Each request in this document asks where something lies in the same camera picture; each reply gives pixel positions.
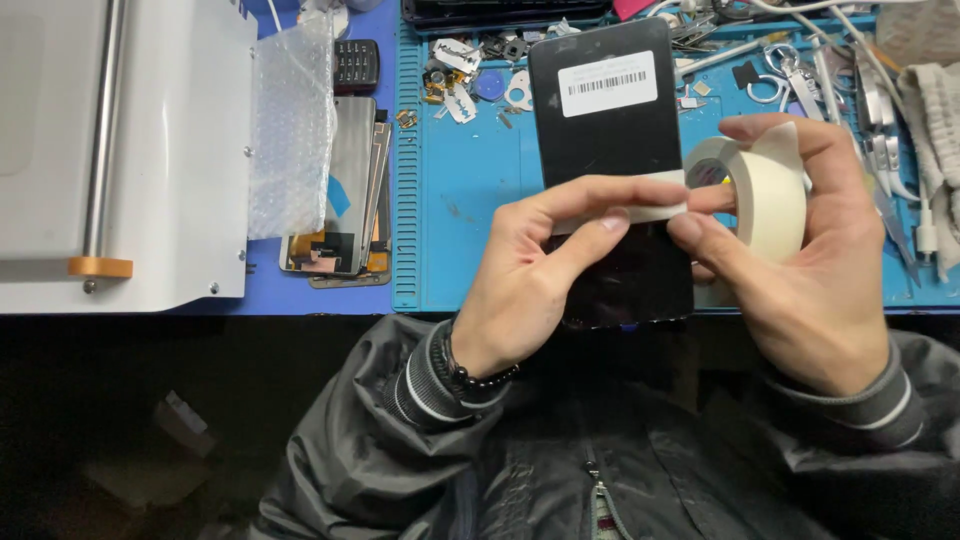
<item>barcode label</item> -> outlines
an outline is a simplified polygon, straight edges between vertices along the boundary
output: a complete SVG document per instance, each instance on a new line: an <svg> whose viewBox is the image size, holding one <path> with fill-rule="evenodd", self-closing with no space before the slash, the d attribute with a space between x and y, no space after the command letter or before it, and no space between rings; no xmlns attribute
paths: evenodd
<svg viewBox="0 0 960 540"><path fill-rule="evenodd" d="M631 85L647 80L646 71L637 71L637 73L628 73L618 77L608 77L599 81L590 81L589 83L580 83L576 86L568 86L566 93L569 95L582 94L584 92L593 92L604 88L613 88L614 86Z"/></svg>
<svg viewBox="0 0 960 540"><path fill-rule="evenodd" d="M657 100L653 51L565 67L557 79L567 118Z"/></svg>

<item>man's right hand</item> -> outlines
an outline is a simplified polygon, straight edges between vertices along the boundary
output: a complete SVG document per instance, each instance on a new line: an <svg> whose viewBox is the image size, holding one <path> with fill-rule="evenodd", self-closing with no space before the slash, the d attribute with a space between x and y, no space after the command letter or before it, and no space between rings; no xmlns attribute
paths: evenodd
<svg viewBox="0 0 960 540"><path fill-rule="evenodd" d="M785 264L755 257L715 212L734 213L731 184L694 189L689 213L670 220L674 240L700 263L699 278L718 276L736 296L757 346L785 375L829 396L851 396L887 363L881 254L884 231L850 134L783 113L720 122L730 138L752 143L794 122L813 182L803 249Z"/></svg>

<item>white machine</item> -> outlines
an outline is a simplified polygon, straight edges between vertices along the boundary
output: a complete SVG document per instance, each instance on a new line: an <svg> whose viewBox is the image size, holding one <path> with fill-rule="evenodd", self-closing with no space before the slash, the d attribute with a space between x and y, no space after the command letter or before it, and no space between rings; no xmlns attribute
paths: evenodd
<svg viewBox="0 0 960 540"><path fill-rule="evenodd" d="M244 295L239 4L0 0L0 313Z"/></svg>

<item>black jacket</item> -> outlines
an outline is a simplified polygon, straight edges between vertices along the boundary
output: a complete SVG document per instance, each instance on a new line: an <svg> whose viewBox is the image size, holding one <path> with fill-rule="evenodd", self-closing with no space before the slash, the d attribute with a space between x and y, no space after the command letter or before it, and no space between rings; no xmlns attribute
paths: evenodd
<svg viewBox="0 0 960 540"><path fill-rule="evenodd" d="M388 316L356 345L251 538L587 539L598 494L634 540L960 538L960 356L933 340L893 332L854 398L768 378L710 426L582 353L458 408L422 371L439 328Z"/></svg>

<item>finger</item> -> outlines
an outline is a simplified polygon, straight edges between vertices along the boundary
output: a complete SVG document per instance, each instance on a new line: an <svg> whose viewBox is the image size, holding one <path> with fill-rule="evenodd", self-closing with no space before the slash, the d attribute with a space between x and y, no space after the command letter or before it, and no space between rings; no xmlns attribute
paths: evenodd
<svg viewBox="0 0 960 540"><path fill-rule="evenodd" d="M730 116L720 121L720 133L741 142L754 142L764 132L786 122L797 126L804 169L813 182L813 195L849 192L866 195L863 169L847 130L827 122L785 112Z"/></svg>
<svg viewBox="0 0 960 540"><path fill-rule="evenodd" d="M693 266L693 282L698 285L709 285L716 281L717 275L713 272L710 272L706 266L698 262L694 262Z"/></svg>
<svg viewBox="0 0 960 540"><path fill-rule="evenodd" d="M590 175L551 187L517 204L556 222L609 207L677 205L686 200L687 193L683 185L642 176Z"/></svg>
<svg viewBox="0 0 960 540"><path fill-rule="evenodd" d="M678 246L734 290L753 284L761 261L712 216L682 213L670 218L666 229Z"/></svg>
<svg viewBox="0 0 960 540"><path fill-rule="evenodd" d="M622 207L608 209L570 235L559 248L542 261L543 271L561 280L569 288L584 270L607 256L630 228L630 217Z"/></svg>
<svg viewBox="0 0 960 540"><path fill-rule="evenodd" d="M733 184L708 185L690 190L686 209L699 213L731 213L736 215L736 190Z"/></svg>

